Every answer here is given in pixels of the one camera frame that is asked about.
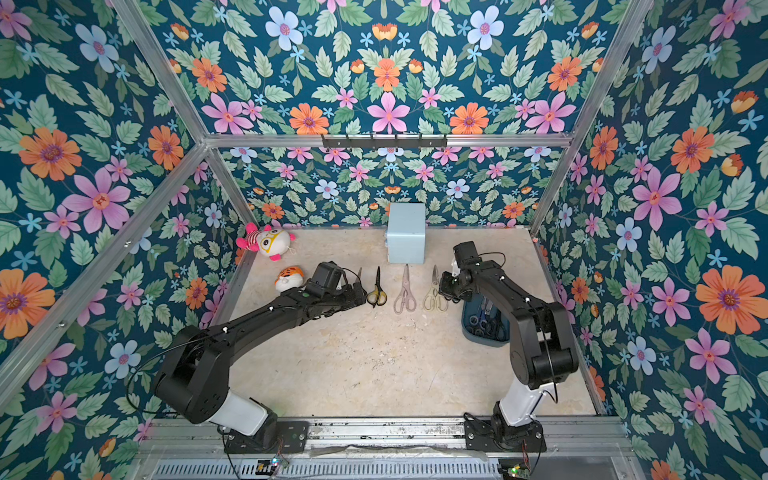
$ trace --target orange and white plush toy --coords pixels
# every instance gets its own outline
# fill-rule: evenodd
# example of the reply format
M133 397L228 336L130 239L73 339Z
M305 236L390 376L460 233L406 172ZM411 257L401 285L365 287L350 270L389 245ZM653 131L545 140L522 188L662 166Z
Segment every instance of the orange and white plush toy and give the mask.
M238 238L237 246L252 252L261 250L273 262L280 260L281 255L290 248L290 243L296 239L296 235L293 233L288 233L272 225L267 225L260 232L259 227L254 223L249 223L246 225L245 231L245 238Z
M297 266L289 266L284 268L280 275L275 280L275 289L278 292L284 292L295 286L302 286L304 284L304 272Z

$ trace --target marble surface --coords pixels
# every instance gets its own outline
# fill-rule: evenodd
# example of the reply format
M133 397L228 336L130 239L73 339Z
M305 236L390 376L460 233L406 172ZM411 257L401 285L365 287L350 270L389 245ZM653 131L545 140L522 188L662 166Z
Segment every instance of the marble surface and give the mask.
M426 312L422 301L432 281L432 266L437 265L440 273L449 270L453 246L468 240L475 241L478 252L504 252L510 278L552 301L527 230L427 230L426 261L410 266L411 290L419 305L415 312L402 315L393 312L392 304L404 266L386 262L384 230L294 233L295 253L277 262L257 256L233 318L271 301L277 295L276 276L286 266L300 266L311 276L318 262L326 260L355 272L362 267L362 284L368 291L380 265L382 288L390 300L375 309L366 304L273 337L235 362L231 387L280 416L491 413L513 375L508 346L468 341L461 331L461 303L451 303L447 312ZM545 397L538 414L594 415L579 372L558 389L559 404Z

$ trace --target pink stuffed toy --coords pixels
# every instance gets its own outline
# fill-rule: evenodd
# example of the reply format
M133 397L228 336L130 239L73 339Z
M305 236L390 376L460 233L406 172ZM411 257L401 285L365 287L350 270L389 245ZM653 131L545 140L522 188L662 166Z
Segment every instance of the pink stuffed toy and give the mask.
M260 232L259 227L254 223L249 223L246 225L245 231L245 238L238 238L237 246L252 252L262 250L273 262L280 260L281 255L290 248L290 243L296 239L296 235L293 233L288 233L272 225L267 225Z

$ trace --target orange flower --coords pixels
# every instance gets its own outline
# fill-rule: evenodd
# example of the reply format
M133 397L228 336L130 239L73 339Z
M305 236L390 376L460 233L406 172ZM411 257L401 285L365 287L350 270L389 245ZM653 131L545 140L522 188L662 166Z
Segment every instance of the orange flower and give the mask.
M208 283L200 277L190 283L190 287L187 289L187 305L192 310L199 309L205 301L205 296L208 294L207 285Z
M20 269L0 271L0 329L3 336L14 339L29 332L27 323L37 325L47 313L43 306L56 301L53 290L43 290L48 281L40 273L31 273L26 280Z
M104 457L108 457L109 455L111 455L112 452L114 451L114 446L115 446L115 444L117 442L118 442L118 440L116 438L114 438L114 437L109 439L109 440L107 440L106 442L104 442L104 444L101 446L101 448L98 449L99 456L104 458Z
M589 296L589 287L587 286L587 280L584 280L580 276L576 277L576 280L573 281L571 284L571 293L574 295L574 300L576 300L579 303L584 303L587 301L587 296Z
M736 332L749 335L760 329L755 319L768 318L768 300L758 297L766 287L756 276L742 280L743 271L738 266L726 265L723 275L714 268L701 278L707 285L696 285L696 300L704 302L699 311L707 322L717 319L717 329L729 335Z
M299 107L293 107L290 111L291 128L296 128L299 135L320 135L327 134L328 119L323 116L323 112L318 107L312 107L310 104L299 104Z
M568 87L576 83L576 77L581 73L581 60L578 58L571 59L571 56L563 58L560 63L554 64L552 67L552 73L547 77L547 81L551 83L549 88L559 91L566 91Z
M504 207L504 216L507 218L517 218L523 214L523 210L525 210L525 205L523 204L509 204Z
M35 129L35 136L25 135L19 141L24 150L18 152L24 165L32 165L32 173L40 178L51 175L51 180L64 180L64 175L74 174L74 168L82 165L80 147L67 141L67 134L60 130L53 133L45 127Z
M400 85L400 69L395 66L395 62L391 58L383 58L379 62L379 66L373 69L373 74L376 76L376 84L384 89L384 91L392 91L392 89Z
M594 136L592 145L594 146L589 150L589 156L592 158L592 167L598 170L605 170L606 166L614 161L614 150L619 148L616 129L613 127L603 127L600 133Z
M184 149L179 145L179 136L165 125L160 128L153 127L149 133L152 134L152 138L148 139L149 148L154 151L152 158L165 170L173 170L184 156Z
M181 38L182 40L187 40L190 37L190 31L187 30L187 27L183 25L172 23L170 24L170 29L173 31L173 33L176 34L178 38Z
M488 126L487 114L485 107L478 108L476 103L469 103L466 108L462 105L456 109L456 116L451 118L451 132L459 135L481 134L482 129Z
M283 218L286 214L283 208L276 204L264 204L264 206L261 207L261 210L264 210L264 214L272 220Z
M192 75L197 77L197 83L203 85L208 90L216 93L227 89L227 77L222 75L219 65L212 65L207 58L195 58L192 61L195 68L192 69Z
M352 65L349 67L349 69L357 74L362 73L363 70L366 69L366 64L362 62L359 58L352 62Z
M654 460L651 464L650 476L653 480L680 480L677 472L672 472L670 464L664 460Z
M424 65L422 65L422 62L414 58L408 63L408 69L411 71L411 73L421 73L422 70L424 70Z
M600 397L600 401L605 402L605 390L603 390L605 383L603 382L602 377L598 375L598 371L593 366L589 367L589 373L592 375L592 380L594 380L594 386L598 391L598 397Z
M741 161L741 155L733 154L723 160L720 170L729 177L738 177L741 175L742 168L744 168L744 162Z
M582 38L590 38L598 30L600 26L597 22L589 22L581 29Z
M683 132L683 140L675 142L672 151L672 165L677 165L677 171L684 174L687 171L696 172L701 169L701 163L710 161L715 145L715 136L707 134L707 127L698 127L694 132L689 128Z
M755 92L751 90L740 91L735 97L733 97L733 102L730 104L730 110L734 114L743 113L752 108L756 101L757 95L755 95Z
M392 40L395 36L397 36L397 25L393 25L391 23L386 25L377 23L374 24L372 29L373 36L379 40Z

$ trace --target metal vent grille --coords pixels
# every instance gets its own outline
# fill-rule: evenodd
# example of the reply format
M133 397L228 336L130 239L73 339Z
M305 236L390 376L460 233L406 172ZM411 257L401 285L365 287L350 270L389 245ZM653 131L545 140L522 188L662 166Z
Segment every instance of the metal vent grille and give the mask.
M233 459L240 478L268 478L255 459ZM476 458L307 459L296 458L276 478L475 478L497 479L497 462ZM163 460L152 480L221 480L236 478L228 460Z

